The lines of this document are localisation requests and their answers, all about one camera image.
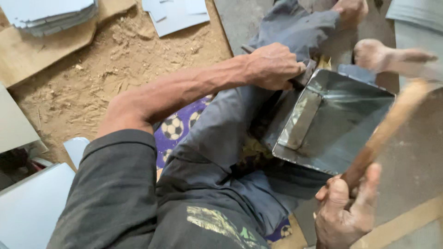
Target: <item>sleeve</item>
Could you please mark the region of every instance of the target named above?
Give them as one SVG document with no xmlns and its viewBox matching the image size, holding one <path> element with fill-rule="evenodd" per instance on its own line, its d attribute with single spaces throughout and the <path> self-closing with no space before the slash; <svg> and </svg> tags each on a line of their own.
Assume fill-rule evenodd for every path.
<svg viewBox="0 0 443 249">
<path fill-rule="evenodd" d="M 121 130 L 85 149 L 47 248 L 141 248 L 156 224 L 154 136 Z"/>
</svg>

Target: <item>dirt ground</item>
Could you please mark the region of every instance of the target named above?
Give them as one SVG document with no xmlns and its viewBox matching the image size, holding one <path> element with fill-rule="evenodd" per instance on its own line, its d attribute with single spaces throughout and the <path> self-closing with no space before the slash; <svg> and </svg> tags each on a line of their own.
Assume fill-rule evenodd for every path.
<svg viewBox="0 0 443 249">
<path fill-rule="evenodd" d="M 90 46 L 9 89 L 49 148 L 42 157 L 72 164 L 63 142 L 76 136 L 93 140 L 118 93 L 182 68 L 230 58 L 214 2 L 206 0 L 206 5 L 210 23 L 159 39 L 138 2 L 137 8 L 99 28 Z M 8 24 L 1 16 L 3 29 Z"/>
</svg>

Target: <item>dark gray pants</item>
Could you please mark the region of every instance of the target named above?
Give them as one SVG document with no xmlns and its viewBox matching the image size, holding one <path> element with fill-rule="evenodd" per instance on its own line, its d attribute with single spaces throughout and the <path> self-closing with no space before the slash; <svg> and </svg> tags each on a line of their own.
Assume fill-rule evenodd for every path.
<svg viewBox="0 0 443 249">
<path fill-rule="evenodd" d="M 309 15 L 297 0 L 280 0 L 263 18 L 252 47 L 274 42 L 288 46 L 303 61 L 317 52 L 321 42 L 336 29 L 339 14 L 333 11 Z M 247 130 L 273 91 L 244 86 L 220 92 L 204 110 L 189 134 L 169 156 L 162 177 L 190 185 L 224 186 L 246 198 L 250 208 L 271 234 L 300 202 L 311 199 L 329 175 L 290 163 L 268 165 L 246 175 L 233 174 Z"/>
</svg>

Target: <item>wooden stick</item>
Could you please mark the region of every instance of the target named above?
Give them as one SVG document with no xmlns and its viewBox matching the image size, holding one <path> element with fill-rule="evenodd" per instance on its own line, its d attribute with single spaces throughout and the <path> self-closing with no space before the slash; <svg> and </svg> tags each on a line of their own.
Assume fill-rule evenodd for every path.
<svg viewBox="0 0 443 249">
<path fill-rule="evenodd" d="M 364 176 L 367 167 L 375 160 L 386 141 L 412 116 L 432 89 L 433 87 L 423 79 L 414 79 L 400 93 L 385 119 L 342 175 L 341 178 L 346 181 L 350 191 L 359 185 L 360 178 Z"/>
</svg>

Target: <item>printed graphic on shirt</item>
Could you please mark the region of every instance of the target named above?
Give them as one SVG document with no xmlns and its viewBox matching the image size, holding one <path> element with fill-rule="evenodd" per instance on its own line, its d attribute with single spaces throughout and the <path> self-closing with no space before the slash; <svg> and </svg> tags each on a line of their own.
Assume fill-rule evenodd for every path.
<svg viewBox="0 0 443 249">
<path fill-rule="evenodd" d="M 196 224 L 206 230 L 225 235 L 231 238 L 243 249 L 266 249 L 259 245 L 254 235 L 245 227 L 238 231 L 237 227 L 218 210 L 210 210 L 204 207 L 188 206 L 187 221 Z"/>
</svg>

